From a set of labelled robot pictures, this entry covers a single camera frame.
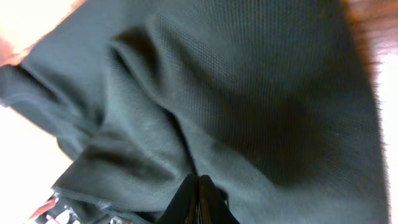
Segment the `robot base electronics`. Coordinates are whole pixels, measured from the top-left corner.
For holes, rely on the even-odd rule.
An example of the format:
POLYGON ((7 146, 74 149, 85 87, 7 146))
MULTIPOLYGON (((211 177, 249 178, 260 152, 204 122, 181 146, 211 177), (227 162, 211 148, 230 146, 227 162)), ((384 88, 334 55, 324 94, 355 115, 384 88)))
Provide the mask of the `robot base electronics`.
POLYGON ((90 203, 54 194, 31 215, 26 223, 131 224, 132 222, 108 215, 90 203))

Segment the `black t-shirt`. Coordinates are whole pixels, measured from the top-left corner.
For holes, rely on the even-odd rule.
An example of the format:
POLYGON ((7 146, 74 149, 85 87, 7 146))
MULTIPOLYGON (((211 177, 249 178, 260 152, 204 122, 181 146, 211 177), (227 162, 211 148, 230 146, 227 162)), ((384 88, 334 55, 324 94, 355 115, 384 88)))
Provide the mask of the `black t-shirt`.
POLYGON ((239 223, 389 221, 341 1, 87 1, 1 67, 1 103, 72 159, 59 196, 132 223, 157 223, 188 174, 239 223))

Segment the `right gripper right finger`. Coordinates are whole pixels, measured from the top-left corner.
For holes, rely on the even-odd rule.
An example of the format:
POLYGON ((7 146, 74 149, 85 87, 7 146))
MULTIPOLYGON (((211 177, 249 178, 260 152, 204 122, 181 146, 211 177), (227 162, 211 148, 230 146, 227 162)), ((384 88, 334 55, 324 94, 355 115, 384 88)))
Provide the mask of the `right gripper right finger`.
POLYGON ((198 180, 198 222, 239 224, 208 175, 203 175, 198 180))

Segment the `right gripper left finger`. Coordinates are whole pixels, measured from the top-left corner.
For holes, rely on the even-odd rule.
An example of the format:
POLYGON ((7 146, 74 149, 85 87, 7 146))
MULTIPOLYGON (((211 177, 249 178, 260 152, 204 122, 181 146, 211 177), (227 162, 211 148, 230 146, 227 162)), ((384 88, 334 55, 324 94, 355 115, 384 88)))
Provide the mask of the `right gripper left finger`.
POLYGON ((195 224, 197 222, 198 179, 188 174, 157 224, 195 224))

